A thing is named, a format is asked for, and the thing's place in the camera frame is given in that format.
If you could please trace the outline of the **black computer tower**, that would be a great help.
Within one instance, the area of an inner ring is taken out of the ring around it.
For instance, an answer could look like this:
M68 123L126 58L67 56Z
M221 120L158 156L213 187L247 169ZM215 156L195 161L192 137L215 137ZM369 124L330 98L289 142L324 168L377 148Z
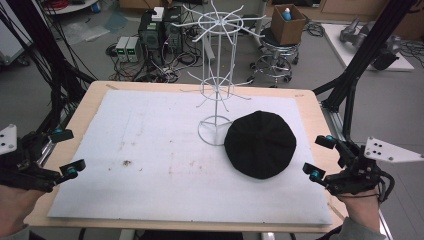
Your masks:
M164 8L162 19L155 21L160 10L161 7L147 10L142 15L138 34L143 53L151 62L163 66L167 54L183 52L182 31L176 27L182 22L182 10L179 6Z

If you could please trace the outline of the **white round table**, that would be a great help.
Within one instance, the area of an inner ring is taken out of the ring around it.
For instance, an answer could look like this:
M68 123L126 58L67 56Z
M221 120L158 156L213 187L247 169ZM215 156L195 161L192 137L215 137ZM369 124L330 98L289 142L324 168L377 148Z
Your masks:
M43 10L49 15L60 15L89 9L94 13L101 11L99 0L46 0Z

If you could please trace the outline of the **brown cardboard box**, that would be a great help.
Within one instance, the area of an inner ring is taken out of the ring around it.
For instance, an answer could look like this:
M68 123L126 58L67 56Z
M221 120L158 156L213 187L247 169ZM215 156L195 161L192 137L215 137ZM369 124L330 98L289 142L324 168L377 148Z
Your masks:
M291 20L286 21L283 14L290 13ZM305 16L293 4L275 5L272 14L271 31L281 45L298 44L301 42Z

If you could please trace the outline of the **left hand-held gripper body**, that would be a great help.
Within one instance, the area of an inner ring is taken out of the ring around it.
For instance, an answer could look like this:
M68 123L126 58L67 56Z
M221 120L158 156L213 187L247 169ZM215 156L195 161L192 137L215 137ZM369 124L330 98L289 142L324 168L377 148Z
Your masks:
M0 185L51 192L61 178L59 172L44 168L51 145L43 133L18 137L14 124L0 130Z

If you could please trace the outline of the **grey sleeve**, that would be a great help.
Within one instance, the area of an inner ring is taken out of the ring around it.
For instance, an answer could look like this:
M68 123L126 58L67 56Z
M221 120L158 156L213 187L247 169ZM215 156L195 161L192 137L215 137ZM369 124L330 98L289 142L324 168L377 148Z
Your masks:
M30 240L30 231L26 224L17 229L0 229L0 240Z
M328 240L386 240L386 236L347 217L341 225L340 232L330 235Z

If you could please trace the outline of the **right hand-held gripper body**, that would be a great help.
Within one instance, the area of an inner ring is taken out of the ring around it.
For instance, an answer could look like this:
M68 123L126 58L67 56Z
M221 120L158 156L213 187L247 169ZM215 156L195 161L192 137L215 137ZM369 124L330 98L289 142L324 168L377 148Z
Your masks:
M338 165L342 171L324 177L324 181L327 183L325 188L333 196L344 193L358 194L378 187L378 201L382 203L392 192L395 180L390 174L381 170L377 163L424 161L424 154L395 146L374 137L369 137L366 144L362 146L351 141L335 139L337 144L334 148L339 153Z

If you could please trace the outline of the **person's left hand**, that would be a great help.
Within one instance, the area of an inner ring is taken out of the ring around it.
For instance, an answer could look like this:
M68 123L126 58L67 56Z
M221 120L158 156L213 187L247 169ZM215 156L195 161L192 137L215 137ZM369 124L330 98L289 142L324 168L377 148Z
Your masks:
M0 185L0 229L17 229L44 193Z

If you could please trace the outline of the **white platform board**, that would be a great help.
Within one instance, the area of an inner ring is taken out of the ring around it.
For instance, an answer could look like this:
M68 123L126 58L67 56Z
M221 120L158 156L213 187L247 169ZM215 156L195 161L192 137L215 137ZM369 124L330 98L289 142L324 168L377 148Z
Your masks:
M325 37L331 43L332 48L338 56L344 67L347 67L357 49L349 42L343 43L339 40L340 32L345 28L345 25L338 24L323 24ZM395 60L387 71L408 72L414 70L414 67L400 54L397 54L398 59Z

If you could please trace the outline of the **white wire display rack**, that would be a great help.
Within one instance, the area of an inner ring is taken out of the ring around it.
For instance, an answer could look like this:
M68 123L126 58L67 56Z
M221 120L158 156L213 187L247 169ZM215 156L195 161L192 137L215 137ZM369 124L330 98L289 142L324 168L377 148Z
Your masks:
M200 30L193 42L202 44L202 56L205 57L202 74L196 76L188 73L188 75L199 82L195 93L199 93L203 100L197 108L211 107L212 112L199 121L197 134L208 145L223 146L227 131L232 124L232 120L227 117L229 110L226 101L233 97L246 100L246 97L235 93L237 84L233 82L238 35L240 31L246 31L259 37L258 33L245 27L245 22L262 20L263 16L242 17L240 12L244 9L244 5L225 11L217 8L214 0L209 0L209 3L212 7L209 12L205 10L199 12L183 6L197 19L175 24L175 27L196 26Z

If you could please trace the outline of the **person's right hand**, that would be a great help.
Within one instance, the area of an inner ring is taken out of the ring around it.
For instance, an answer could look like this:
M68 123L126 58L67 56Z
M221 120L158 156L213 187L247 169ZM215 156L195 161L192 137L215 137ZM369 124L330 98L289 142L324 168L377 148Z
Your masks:
M377 189L358 194L340 194L337 198L346 206L348 216L356 223L380 232L379 192Z

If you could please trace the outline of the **wooden table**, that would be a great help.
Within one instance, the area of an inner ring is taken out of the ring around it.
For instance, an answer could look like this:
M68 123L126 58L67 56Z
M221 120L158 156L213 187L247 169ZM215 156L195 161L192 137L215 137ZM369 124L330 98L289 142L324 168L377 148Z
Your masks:
M93 83L75 114L69 122L69 128L74 137L59 143L48 159L48 166L56 168L70 162L80 160L74 157L78 147L93 120L104 95L110 90L150 91L150 92L189 92L195 93L196 85L187 84L160 84L137 82L98 81ZM292 98L296 101L298 111L308 139L313 160L309 162L315 166L334 170L337 155L334 151L318 146L315 139L325 135L329 129L323 116L315 94L309 90L283 88L255 88L239 87L236 94L243 97L264 96ZM99 227L99 228L133 228L133 229L167 229L167 230L205 230L205 231L256 231L256 232L324 232L338 225L342 220L342 211L338 202L329 196L324 189L327 207L331 217L329 225L300 225L300 224L253 224L253 223L211 223L211 222L181 222L181 221L147 221L97 218L56 218L49 214L59 185L51 193L44 195L37 203L34 211L29 215L28 222L39 227Z

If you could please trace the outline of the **chrome swivel stool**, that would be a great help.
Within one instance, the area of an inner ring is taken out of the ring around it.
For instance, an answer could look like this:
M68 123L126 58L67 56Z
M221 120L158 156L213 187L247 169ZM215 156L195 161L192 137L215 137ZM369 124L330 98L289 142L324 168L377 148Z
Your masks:
M260 32L260 50L264 53L250 64L253 73L246 82L252 84L258 74L265 75L274 80L271 88L277 88L282 80L288 83L292 80L292 66L299 61L300 44L280 44L274 37L271 28L265 28Z

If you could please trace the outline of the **black beret hat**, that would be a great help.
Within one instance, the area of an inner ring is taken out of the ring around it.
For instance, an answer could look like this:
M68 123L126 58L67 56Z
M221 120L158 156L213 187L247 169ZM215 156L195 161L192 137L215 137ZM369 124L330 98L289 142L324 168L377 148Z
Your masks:
M296 147L297 139L286 121L265 111L236 119L224 139L224 148L233 167L261 180L284 171Z

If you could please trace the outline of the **black metal stand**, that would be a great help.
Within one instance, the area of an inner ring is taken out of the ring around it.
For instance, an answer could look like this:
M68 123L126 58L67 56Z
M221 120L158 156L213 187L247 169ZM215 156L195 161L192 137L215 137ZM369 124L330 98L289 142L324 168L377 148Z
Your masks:
M1 11L0 20L29 52L30 58L51 89L51 111L36 132L47 134L63 129L73 114L72 108L76 107L86 93L83 86L95 82L96 78L82 72L66 59L46 24L43 13L39 13L32 0L6 0L6 3L26 30L37 54L23 41L12 21Z
M416 1L389 0L369 35L341 75L313 90L315 95L331 90L329 97L321 102L322 107L330 113L338 113L340 104L345 102L341 134L346 140L351 139L356 86L360 77Z

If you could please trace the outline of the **grey power supply unit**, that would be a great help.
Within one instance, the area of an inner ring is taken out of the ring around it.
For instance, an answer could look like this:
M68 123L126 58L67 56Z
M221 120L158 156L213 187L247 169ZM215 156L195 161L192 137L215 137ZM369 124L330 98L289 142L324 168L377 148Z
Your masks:
M140 44L138 37L130 37L126 45L129 62L138 62L140 58Z
M128 41L129 41L128 37L121 37L118 40L118 42L115 46L115 50L116 50L118 59L121 62L127 62L128 61L128 56L127 56L127 53L126 53L126 46L127 46Z

